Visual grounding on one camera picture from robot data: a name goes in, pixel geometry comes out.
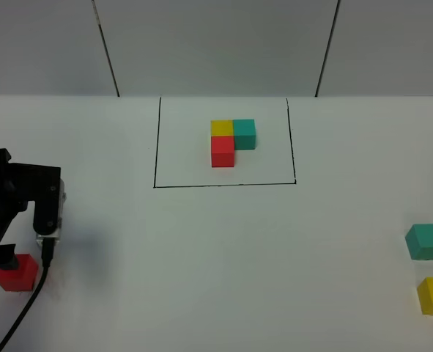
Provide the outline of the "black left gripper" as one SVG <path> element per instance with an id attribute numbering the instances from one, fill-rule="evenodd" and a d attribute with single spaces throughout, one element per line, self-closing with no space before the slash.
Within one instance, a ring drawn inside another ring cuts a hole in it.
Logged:
<path id="1" fill-rule="evenodd" d="M 34 203 L 34 231 L 47 230 L 57 205 L 55 190 L 59 186 L 61 169 L 57 166 L 19 164 L 10 161 L 7 149 L 0 149 L 0 269 L 18 270 L 15 244 L 1 244 L 12 220 Z"/>

